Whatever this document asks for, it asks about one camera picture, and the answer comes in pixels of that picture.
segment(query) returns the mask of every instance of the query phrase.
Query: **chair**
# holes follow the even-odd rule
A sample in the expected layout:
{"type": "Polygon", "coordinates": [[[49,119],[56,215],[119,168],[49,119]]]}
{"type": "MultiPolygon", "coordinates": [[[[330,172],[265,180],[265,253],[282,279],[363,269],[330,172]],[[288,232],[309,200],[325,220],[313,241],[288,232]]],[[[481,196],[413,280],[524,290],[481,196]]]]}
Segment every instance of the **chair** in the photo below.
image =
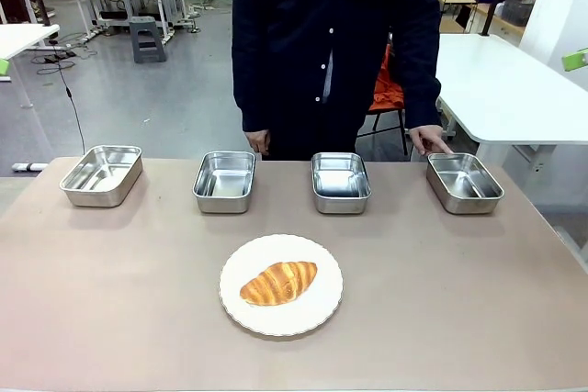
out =
{"type": "Polygon", "coordinates": [[[135,63],[143,63],[147,57],[153,57],[158,62],[167,60],[164,44],[153,17],[132,17],[129,20],[129,26],[135,63]],[[149,41],[139,41],[140,32],[148,33],[149,41]]]}
{"type": "Polygon", "coordinates": [[[376,135],[378,133],[400,129],[402,138],[402,148],[404,149],[404,156],[407,156],[408,148],[406,147],[406,134],[402,115],[402,111],[404,110],[404,93],[402,92],[402,88],[400,87],[400,85],[394,83],[390,79],[388,68],[390,54],[391,45],[388,45],[388,48],[386,49],[386,55],[384,56],[384,61],[382,62],[382,66],[379,69],[378,80],[376,81],[376,88],[374,90],[374,102],[372,103],[371,107],[369,108],[369,111],[367,112],[368,115],[375,115],[376,121],[374,121],[374,125],[372,126],[371,132],[362,133],[360,135],[357,135],[357,137],[368,137],[370,135],[376,135]],[[394,126],[392,128],[378,130],[379,118],[382,114],[386,114],[389,112],[398,113],[399,125],[394,126]]]}

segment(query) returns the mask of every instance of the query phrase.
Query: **hand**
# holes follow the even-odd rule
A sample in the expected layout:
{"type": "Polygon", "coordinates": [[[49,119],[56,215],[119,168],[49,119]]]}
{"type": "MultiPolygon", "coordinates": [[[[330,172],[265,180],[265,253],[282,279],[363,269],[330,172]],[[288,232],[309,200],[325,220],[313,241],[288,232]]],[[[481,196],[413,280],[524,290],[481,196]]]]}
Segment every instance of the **hand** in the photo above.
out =
{"type": "Polygon", "coordinates": [[[410,129],[411,139],[414,148],[418,150],[421,156],[431,153],[453,153],[451,149],[441,139],[443,128],[441,126],[421,126],[410,129]]]}
{"type": "Polygon", "coordinates": [[[258,132],[245,132],[245,137],[255,153],[262,155],[269,154],[269,130],[259,130],[258,132]]]}

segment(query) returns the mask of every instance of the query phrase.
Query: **orange chair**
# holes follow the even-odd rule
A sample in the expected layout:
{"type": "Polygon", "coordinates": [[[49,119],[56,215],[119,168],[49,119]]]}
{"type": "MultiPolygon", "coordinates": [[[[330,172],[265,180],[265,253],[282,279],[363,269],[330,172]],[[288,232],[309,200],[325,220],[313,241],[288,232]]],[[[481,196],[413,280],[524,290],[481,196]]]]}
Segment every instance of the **orange chair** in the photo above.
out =
{"type": "Polygon", "coordinates": [[[394,83],[390,79],[388,70],[388,63],[390,59],[391,45],[386,49],[384,61],[379,69],[378,80],[376,81],[376,89],[374,90],[374,102],[367,112],[368,115],[375,115],[376,121],[369,133],[362,133],[357,135],[358,138],[376,135],[377,133],[388,132],[390,130],[400,129],[402,137],[402,147],[404,148],[404,156],[408,155],[408,148],[406,147],[406,137],[404,129],[404,120],[402,118],[402,111],[404,110],[404,93],[399,84],[394,83]],[[388,112],[397,112],[399,125],[393,128],[378,130],[379,117],[388,112]]]}

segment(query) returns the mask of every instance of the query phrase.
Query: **plate rim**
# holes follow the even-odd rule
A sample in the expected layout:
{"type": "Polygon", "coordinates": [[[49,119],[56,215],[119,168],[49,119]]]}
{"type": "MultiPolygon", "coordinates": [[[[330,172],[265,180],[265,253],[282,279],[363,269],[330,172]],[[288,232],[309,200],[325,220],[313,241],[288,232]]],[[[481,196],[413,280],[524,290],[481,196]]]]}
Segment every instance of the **plate rim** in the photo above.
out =
{"type": "Polygon", "coordinates": [[[250,330],[251,332],[255,332],[256,334],[267,335],[267,336],[270,336],[270,337],[291,337],[291,336],[294,336],[294,335],[305,334],[306,332],[309,332],[310,330],[316,330],[321,325],[323,325],[323,323],[325,321],[327,321],[328,319],[330,319],[333,316],[334,312],[339,308],[339,305],[341,304],[341,300],[343,299],[343,292],[344,291],[345,291],[345,281],[343,279],[343,272],[341,271],[341,267],[339,266],[339,263],[334,258],[334,256],[331,254],[331,252],[329,252],[329,250],[327,250],[326,248],[324,248],[320,243],[318,243],[316,241],[313,241],[312,239],[305,238],[304,236],[298,236],[296,234],[285,234],[285,233],[284,234],[280,234],[280,233],[276,233],[276,234],[267,234],[265,236],[259,236],[258,238],[251,239],[250,241],[244,243],[239,248],[237,248],[237,250],[235,250],[234,252],[231,253],[231,255],[229,256],[229,258],[226,260],[226,262],[222,266],[222,269],[220,270],[220,274],[219,274],[219,298],[220,298],[220,302],[221,302],[222,307],[224,308],[225,312],[227,314],[229,314],[229,316],[231,316],[231,319],[233,319],[233,321],[239,323],[242,327],[246,328],[247,330],[250,330]],[[315,245],[323,248],[326,252],[329,253],[329,255],[333,258],[333,261],[337,265],[337,269],[339,270],[339,274],[341,275],[341,294],[340,294],[339,299],[337,300],[337,303],[335,304],[333,310],[331,312],[329,312],[329,314],[324,318],[323,321],[317,323],[315,326],[313,326],[311,328],[308,328],[306,330],[301,330],[301,331],[298,331],[298,332],[280,333],[280,334],[273,333],[273,332],[263,332],[262,330],[255,330],[255,329],[251,328],[250,326],[245,325],[244,323],[242,323],[237,318],[235,318],[235,316],[233,316],[233,314],[229,311],[229,309],[225,305],[224,300],[222,298],[222,294],[220,292],[221,291],[221,277],[222,277],[222,273],[224,272],[225,266],[227,266],[227,262],[232,258],[232,256],[236,252],[238,252],[239,250],[241,250],[241,248],[244,247],[245,245],[248,245],[249,243],[251,243],[253,241],[257,241],[257,240],[262,239],[262,238],[270,238],[270,237],[273,237],[273,236],[292,236],[292,237],[295,237],[295,238],[304,239],[305,241],[311,241],[312,243],[314,243],[315,245]]]}

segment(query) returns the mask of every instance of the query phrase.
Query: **green object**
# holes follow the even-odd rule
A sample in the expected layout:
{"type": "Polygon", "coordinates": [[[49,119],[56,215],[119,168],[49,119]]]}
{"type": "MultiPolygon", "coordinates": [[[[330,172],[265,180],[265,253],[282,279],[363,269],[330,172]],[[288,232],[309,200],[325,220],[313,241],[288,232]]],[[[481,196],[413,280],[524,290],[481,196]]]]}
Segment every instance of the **green object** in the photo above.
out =
{"type": "Polygon", "coordinates": [[[8,73],[8,66],[10,66],[8,60],[0,59],[0,75],[3,77],[8,73]]]}
{"type": "Polygon", "coordinates": [[[561,61],[563,62],[563,69],[566,72],[588,66],[588,49],[579,50],[573,54],[564,55],[561,57],[561,61]]]}

